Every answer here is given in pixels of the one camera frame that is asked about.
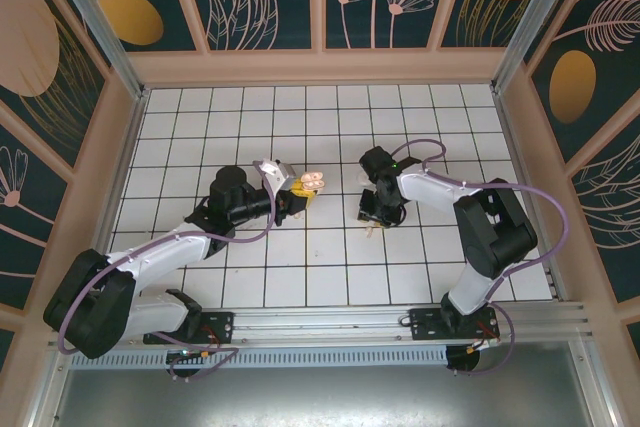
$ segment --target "purple cable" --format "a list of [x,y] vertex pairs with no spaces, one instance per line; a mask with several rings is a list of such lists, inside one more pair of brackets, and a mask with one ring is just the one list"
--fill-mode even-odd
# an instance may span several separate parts
[[391,157],[393,157],[394,155],[396,155],[398,152],[400,152],[402,149],[404,149],[405,147],[409,147],[410,145],[413,144],[421,144],[421,143],[426,143],[426,144],[435,144],[438,147],[440,147],[440,153],[437,155],[432,155],[431,157],[427,157],[426,159],[424,159],[422,161],[422,168],[426,170],[426,166],[427,163],[433,161],[433,160],[437,160],[440,157],[444,157],[444,154],[447,153],[447,147],[440,142],[439,140],[435,140],[435,139],[415,139],[415,140],[410,140],[409,142],[405,142],[404,144],[402,144],[400,147],[398,147],[396,150],[394,150],[393,152],[391,152]]
[[[273,224],[275,222],[275,217],[276,217],[276,215],[275,215],[276,214],[276,199],[275,199],[275,195],[274,195],[273,191],[271,190],[271,186],[269,185],[269,181],[267,180],[265,173],[262,170],[260,170],[260,162],[258,162],[258,161],[253,162],[253,166],[256,168],[256,170],[260,174],[260,177],[262,177],[262,182],[263,182],[264,188],[267,191],[267,194],[269,195],[269,203],[271,205],[271,214],[269,215],[269,222],[267,223],[267,227],[262,232],[260,232],[255,237],[251,237],[250,239],[233,239],[233,238],[224,237],[222,235],[217,235],[217,234],[207,234],[205,232],[198,231],[198,230],[181,232],[180,234],[176,234],[173,237],[168,237],[167,236],[167,237],[162,237],[160,239],[157,239],[157,240],[151,242],[150,244],[147,244],[144,247],[140,247],[139,249],[133,251],[127,257],[123,257],[123,258],[115,261],[113,264],[110,264],[107,268],[103,269],[93,279],[91,279],[89,281],[89,283],[87,285],[85,285],[84,288],[80,291],[78,296],[74,299],[73,303],[71,304],[71,307],[69,307],[69,311],[67,312],[67,315],[64,317],[64,320],[62,321],[62,325],[60,326],[60,330],[59,330],[59,333],[58,333],[58,350],[61,353],[65,354],[65,355],[71,355],[71,354],[75,354],[76,352],[78,352],[78,349],[67,349],[64,346],[64,336],[67,333],[67,329],[69,328],[69,323],[71,322],[71,319],[72,319],[73,315],[78,310],[78,306],[82,302],[82,299],[84,299],[87,296],[87,294],[91,291],[91,289],[102,278],[107,276],[109,273],[113,272],[116,268],[118,268],[119,266],[123,265],[124,263],[126,263],[128,261],[132,262],[133,259],[135,259],[139,255],[144,254],[145,252],[153,249],[154,247],[157,247],[159,245],[165,244],[165,243],[170,242],[172,240],[178,240],[178,239],[183,238],[183,237],[206,237],[206,238],[209,238],[209,239],[219,240],[219,241],[222,241],[222,242],[231,242],[231,243],[236,243],[236,244],[248,244],[250,242],[255,242],[257,240],[260,240],[264,236],[266,236],[267,233],[273,227]],[[180,342],[180,341],[178,341],[176,339],[173,339],[173,338],[169,337],[168,335],[161,334],[160,332],[154,332],[154,335],[156,337],[160,337],[163,340],[166,340],[168,342],[172,342],[172,343],[177,344],[177,345],[182,345],[183,347],[187,347],[187,348],[194,349],[194,350],[203,350],[200,346],[197,346],[197,345],[194,345],[194,344],[187,344],[187,343],[184,343],[184,342]],[[219,349],[219,350],[216,350],[216,351],[229,352],[229,349]],[[226,362],[228,359],[230,359],[233,355],[228,355],[224,359],[224,362]]]
[[562,205],[560,205],[560,202],[558,202],[551,195],[547,194],[544,190],[537,189],[536,187],[530,187],[528,185],[510,184],[510,183],[502,183],[502,182],[500,182],[500,183],[487,183],[487,184],[474,184],[474,183],[470,183],[470,182],[460,182],[459,180],[450,179],[449,177],[446,177],[444,175],[440,175],[440,174],[437,174],[437,173],[431,172],[431,171],[426,171],[426,174],[431,176],[431,177],[433,177],[434,179],[438,179],[438,180],[441,180],[443,182],[448,182],[448,183],[456,185],[458,187],[467,187],[467,188],[470,188],[470,189],[525,190],[527,192],[531,192],[533,194],[537,194],[537,195],[539,195],[541,197],[544,197],[549,202],[551,202],[553,204],[553,206],[558,210],[558,213],[560,214],[560,217],[562,218],[562,235],[560,236],[560,240],[558,240],[556,245],[554,245],[548,252],[545,252],[544,254],[542,254],[537,259],[528,260],[528,261],[526,261],[526,262],[524,262],[524,263],[522,263],[520,265],[517,265],[515,267],[511,267],[509,269],[505,269],[502,272],[502,274],[500,275],[500,277],[498,277],[496,279],[496,281],[493,283],[493,285],[491,286],[491,289],[489,289],[489,292],[487,292],[487,295],[485,296],[485,300],[487,302],[489,302],[489,300],[491,300],[491,296],[495,293],[496,290],[498,290],[500,285],[502,285],[502,283],[505,281],[505,279],[507,277],[509,277],[511,274],[515,274],[516,272],[520,272],[521,270],[524,270],[527,267],[531,267],[532,265],[536,265],[536,264],[539,264],[541,262],[544,262],[545,260],[547,260],[550,257],[554,256],[555,254],[558,253],[558,251],[560,249],[562,249],[562,247],[564,246],[564,244],[567,241],[567,238],[569,237],[569,218],[567,217],[567,212],[564,210]]
[[509,350],[507,351],[506,355],[502,358],[502,360],[497,365],[494,365],[493,367],[490,367],[484,370],[479,370],[477,372],[474,372],[473,370],[463,372],[464,374],[469,376],[493,374],[497,370],[501,369],[507,363],[507,361],[511,358],[511,354],[513,354],[513,349],[516,346],[516,331],[513,328],[513,320],[511,320],[511,317],[509,317],[509,314],[507,314],[507,312],[496,303],[488,302],[487,305],[490,305],[491,307],[496,309],[498,312],[500,312],[504,316],[505,320],[507,321],[507,324],[509,325],[509,332],[511,333],[511,339],[509,341]]

